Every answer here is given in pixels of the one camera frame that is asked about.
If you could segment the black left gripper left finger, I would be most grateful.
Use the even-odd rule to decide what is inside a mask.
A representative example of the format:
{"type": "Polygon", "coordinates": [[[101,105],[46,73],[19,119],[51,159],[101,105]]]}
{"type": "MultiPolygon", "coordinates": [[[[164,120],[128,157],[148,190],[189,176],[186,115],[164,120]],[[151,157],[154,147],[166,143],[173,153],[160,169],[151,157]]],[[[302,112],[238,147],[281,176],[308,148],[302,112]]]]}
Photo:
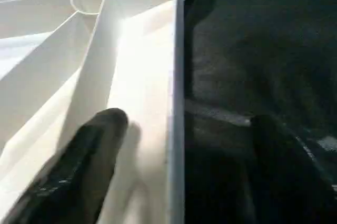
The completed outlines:
{"type": "Polygon", "coordinates": [[[110,108],[81,125],[40,169],[3,223],[96,223],[128,127],[110,108]]]}

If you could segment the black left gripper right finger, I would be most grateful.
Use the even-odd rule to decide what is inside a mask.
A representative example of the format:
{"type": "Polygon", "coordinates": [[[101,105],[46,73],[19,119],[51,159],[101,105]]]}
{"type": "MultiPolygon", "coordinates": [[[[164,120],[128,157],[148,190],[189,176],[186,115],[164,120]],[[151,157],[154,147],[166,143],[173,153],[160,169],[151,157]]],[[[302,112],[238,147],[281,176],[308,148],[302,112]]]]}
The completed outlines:
{"type": "Polygon", "coordinates": [[[336,223],[336,138],[268,115],[251,129],[258,223],[336,223]]]}

